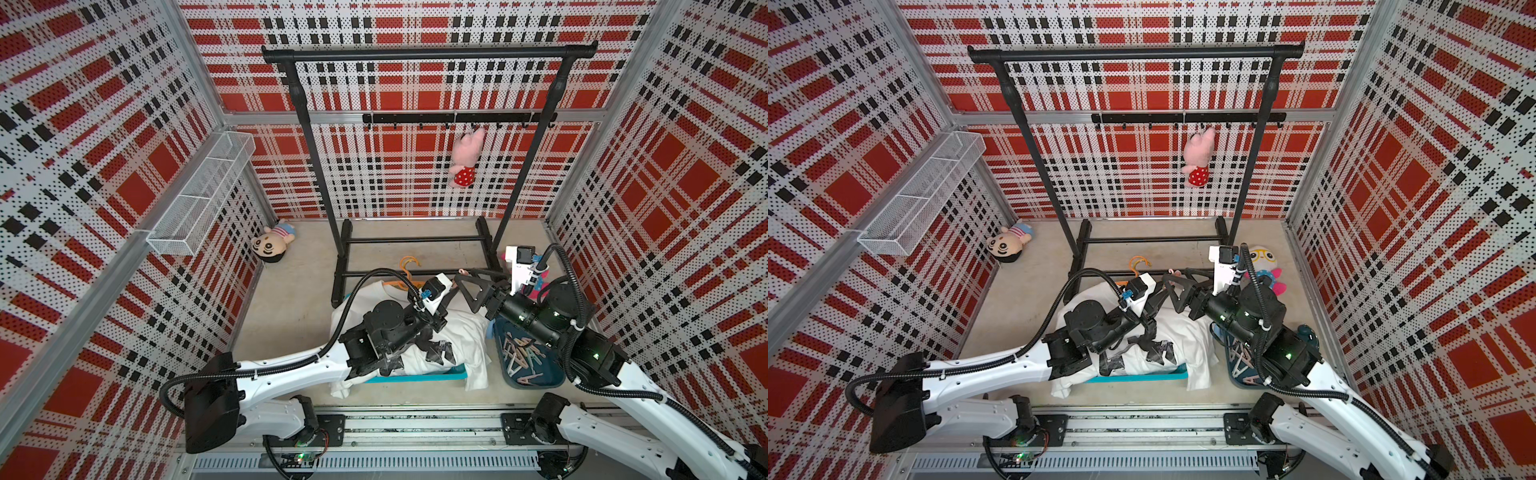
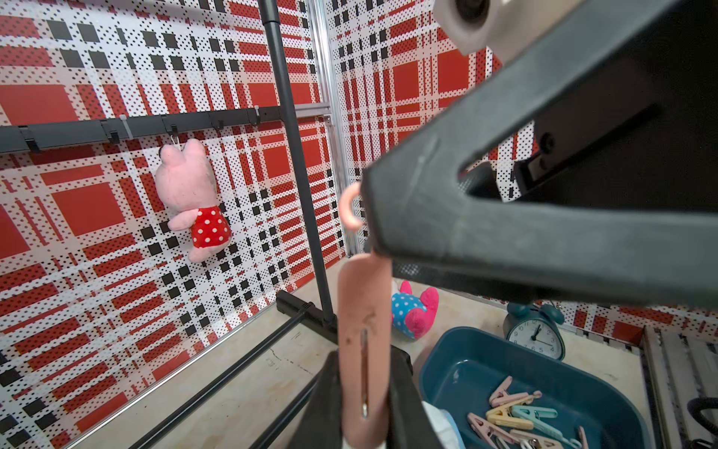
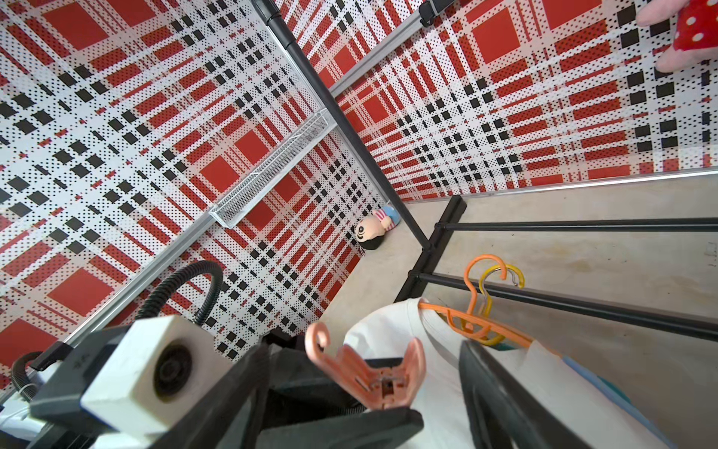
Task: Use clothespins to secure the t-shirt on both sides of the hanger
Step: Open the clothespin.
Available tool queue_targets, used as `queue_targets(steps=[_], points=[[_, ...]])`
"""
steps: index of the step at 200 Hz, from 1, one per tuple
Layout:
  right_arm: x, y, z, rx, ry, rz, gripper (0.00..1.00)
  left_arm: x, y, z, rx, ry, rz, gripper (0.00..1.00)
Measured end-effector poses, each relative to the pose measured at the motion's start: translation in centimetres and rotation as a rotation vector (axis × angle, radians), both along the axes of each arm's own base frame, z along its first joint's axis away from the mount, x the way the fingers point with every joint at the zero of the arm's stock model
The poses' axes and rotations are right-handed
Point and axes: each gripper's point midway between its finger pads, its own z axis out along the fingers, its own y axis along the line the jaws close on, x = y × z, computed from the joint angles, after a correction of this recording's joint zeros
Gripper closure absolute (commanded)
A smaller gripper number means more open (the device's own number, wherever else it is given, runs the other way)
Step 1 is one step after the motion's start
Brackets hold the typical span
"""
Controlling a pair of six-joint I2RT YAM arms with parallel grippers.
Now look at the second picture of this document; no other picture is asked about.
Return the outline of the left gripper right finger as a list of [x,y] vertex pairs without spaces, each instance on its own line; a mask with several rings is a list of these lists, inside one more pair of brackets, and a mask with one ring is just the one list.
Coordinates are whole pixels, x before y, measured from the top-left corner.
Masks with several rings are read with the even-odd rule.
[[388,447],[442,448],[413,384],[411,357],[394,346],[390,354]]

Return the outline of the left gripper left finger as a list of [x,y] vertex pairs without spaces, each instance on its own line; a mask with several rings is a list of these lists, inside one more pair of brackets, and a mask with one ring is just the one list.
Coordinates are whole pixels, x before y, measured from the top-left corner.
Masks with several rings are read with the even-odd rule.
[[288,448],[341,448],[342,387],[338,351],[331,352]]

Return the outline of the white printed t-shirt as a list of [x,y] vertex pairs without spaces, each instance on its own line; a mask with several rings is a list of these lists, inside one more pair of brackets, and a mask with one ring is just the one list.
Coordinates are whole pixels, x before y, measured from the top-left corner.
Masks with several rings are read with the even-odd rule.
[[460,431],[452,415],[426,401],[422,402],[426,416],[444,449],[465,449]]

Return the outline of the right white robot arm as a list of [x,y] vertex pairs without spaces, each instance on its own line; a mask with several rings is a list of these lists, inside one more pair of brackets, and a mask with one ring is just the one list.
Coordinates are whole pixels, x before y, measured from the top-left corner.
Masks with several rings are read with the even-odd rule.
[[369,167],[372,249],[514,303],[717,306],[717,5],[587,1]]

